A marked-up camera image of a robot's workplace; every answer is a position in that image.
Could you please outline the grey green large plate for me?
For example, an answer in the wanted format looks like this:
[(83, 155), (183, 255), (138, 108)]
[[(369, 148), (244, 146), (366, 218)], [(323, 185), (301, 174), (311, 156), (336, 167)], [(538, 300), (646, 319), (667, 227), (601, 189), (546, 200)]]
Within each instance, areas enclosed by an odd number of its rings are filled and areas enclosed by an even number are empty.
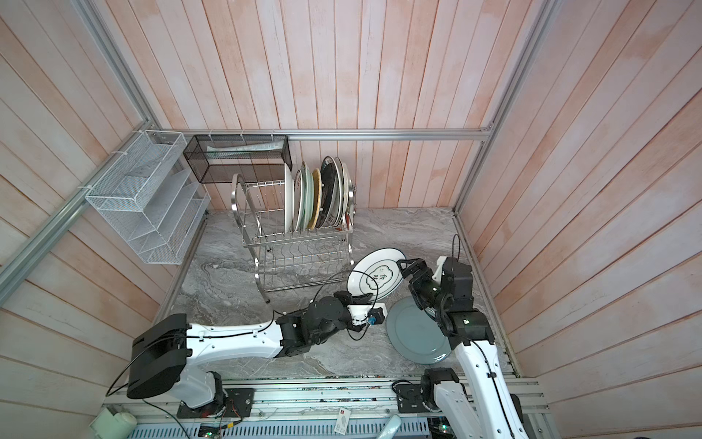
[(407, 360), (433, 365), (452, 352), (448, 338), (411, 297), (391, 307), (385, 324), (392, 347)]

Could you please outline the silver metal dish rack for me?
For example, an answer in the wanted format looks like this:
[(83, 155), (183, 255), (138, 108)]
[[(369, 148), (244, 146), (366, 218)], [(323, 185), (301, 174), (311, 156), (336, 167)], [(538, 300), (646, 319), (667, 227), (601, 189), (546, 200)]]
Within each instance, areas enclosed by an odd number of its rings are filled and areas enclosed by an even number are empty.
[(284, 182), (231, 181), (230, 208), (253, 261), (253, 276), (263, 300), (281, 292), (344, 283), (354, 261), (352, 232), (324, 227), (287, 232), (284, 209), (266, 208), (265, 195), (284, 194)]

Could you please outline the dark blue glazed plate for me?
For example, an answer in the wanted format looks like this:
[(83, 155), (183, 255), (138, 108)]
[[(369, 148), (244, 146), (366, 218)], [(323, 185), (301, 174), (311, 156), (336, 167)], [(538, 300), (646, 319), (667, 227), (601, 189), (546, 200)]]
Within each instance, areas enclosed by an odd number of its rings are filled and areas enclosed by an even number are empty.
[(332, 157), (325, 157), (321, 169), (320, 210), (316, 227), (321, 228), (327, 221), (336, 186), (336, 162)]

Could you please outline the green rim white plate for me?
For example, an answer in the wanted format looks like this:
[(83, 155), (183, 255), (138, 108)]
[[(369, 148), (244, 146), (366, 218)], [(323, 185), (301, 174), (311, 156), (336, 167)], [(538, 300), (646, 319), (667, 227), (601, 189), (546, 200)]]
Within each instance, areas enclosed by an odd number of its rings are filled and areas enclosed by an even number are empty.
[(344, 172), (342, 161), (339, 157), (333, 158), (336, 170), (336, 186), (335, 195), (333, 197), (332, 207), (327, 216), (327, 224), (338, 227), (342, 222), (343, 205), (344, 205)]

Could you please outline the yellow woven bamboo tray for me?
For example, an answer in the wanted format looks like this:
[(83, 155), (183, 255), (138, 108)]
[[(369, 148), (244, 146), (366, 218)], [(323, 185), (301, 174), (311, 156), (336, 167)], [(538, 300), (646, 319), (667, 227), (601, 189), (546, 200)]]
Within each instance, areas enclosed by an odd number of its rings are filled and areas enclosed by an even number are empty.
[(308, 230), (314, 230), (317, 228), (317, 223), (320, 216), (320, 211), (322, 208), (322, 178), (321, 171), (316, 168), (312, 172), (313, 184), (311, 188), (311, 193), (313, 195), (313, 206), (311, 208), (310, 221), (308, 223)]

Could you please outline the cream floral plate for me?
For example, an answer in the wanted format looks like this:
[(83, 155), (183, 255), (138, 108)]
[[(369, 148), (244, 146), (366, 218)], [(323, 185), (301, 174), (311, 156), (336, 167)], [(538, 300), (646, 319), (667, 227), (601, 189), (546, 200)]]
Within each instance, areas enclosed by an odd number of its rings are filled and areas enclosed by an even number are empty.
[(345, 221), (347, 228), (350, 228), (351, 225), (351, 201), (352, 201), (352, 183), (351, 183), (351, 177), (350, 173), (348, 171), (347, 164), (345, 162), (342, 163), (342, 169), (344, 173), (344, 179), (345, 179), (345, 196), (346, 196), (346, 201), (345, 201)]

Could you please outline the light green flower plate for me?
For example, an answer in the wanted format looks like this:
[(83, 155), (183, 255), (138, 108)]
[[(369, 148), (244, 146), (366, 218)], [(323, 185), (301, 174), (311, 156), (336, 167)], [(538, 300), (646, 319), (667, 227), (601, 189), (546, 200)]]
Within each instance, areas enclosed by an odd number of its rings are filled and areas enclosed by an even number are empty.
[(314, 181), (312, 171), (306, 164), (303, 164), (302, 171), (305, 179), (305, 194), (303, 194), (303, 219), (300, 223), (300, 229), (308, 230), (314, 208)]

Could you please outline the orange sunburst plate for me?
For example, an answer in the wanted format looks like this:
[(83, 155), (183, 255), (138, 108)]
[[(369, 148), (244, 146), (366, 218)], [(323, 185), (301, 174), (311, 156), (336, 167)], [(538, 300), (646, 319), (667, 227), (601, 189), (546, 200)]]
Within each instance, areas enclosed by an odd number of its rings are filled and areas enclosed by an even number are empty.
[(294, 217), (292, 218), (292, 230), (300, 230), (303, 217), (303, 171), (298, 169), (294, 178)]
[(284, 172), (284, 232), (293, 230), (294, 219), (294, 179), (289, 166), (283, 166)]

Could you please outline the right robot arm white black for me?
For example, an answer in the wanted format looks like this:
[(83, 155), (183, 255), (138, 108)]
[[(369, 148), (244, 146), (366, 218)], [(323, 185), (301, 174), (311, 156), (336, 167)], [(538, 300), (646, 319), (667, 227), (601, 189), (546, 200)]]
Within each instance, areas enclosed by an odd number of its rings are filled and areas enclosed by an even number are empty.
[(452, 369), (427, 369), (424, 403), (447, 418), (457, 438), (526, 438), (521, 406), (499, 364), (495, 335), (486, 315), (473, 305), (473, 268), (455, 257), (442, 257), (436, 270), (422, 259), (400, 260), (398, 267), (418, 308), (433, 310), (433, 321), (468, 381), (466, 390)]

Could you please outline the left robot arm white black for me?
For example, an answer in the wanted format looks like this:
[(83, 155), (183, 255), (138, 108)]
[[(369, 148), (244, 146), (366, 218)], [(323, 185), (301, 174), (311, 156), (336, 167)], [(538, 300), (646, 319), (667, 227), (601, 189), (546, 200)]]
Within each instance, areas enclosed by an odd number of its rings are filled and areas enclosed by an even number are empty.
[(206, 365), (238, 358), (300, 356), (339, 332), (363, 332), (380, 325), (386, 316), (385, 305), (374, 294), (352, 296), (347, 291), (254, 325), (205, 326), (188, 322), (184, 314), (173, 314), (135, 338), (132, 358), (118, 376), (126, 383), (114, 382), (107, 393), (126, 390), (131, 400), (169, 394), (189, 409), (217, 412), (225, 401), (222, 379)]

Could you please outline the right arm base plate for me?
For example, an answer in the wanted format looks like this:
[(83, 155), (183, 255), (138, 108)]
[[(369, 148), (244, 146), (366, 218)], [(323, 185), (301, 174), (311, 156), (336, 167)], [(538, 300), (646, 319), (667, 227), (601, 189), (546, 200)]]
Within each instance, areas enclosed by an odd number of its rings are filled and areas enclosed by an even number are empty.
[(413, 383), (409, 380), (396, 380), (390, 388), (397, 398), (400, 413), (432, 413), (439, 408), (433, 402), (429, 384)]

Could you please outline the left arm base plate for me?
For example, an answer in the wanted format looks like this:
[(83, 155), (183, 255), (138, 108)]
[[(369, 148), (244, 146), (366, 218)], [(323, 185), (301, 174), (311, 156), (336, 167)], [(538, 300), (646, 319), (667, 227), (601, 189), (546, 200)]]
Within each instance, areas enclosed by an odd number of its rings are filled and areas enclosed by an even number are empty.
[(246, 419), (252, 414), (255, 390), (253, 388), (225, 388), (224, 418)]

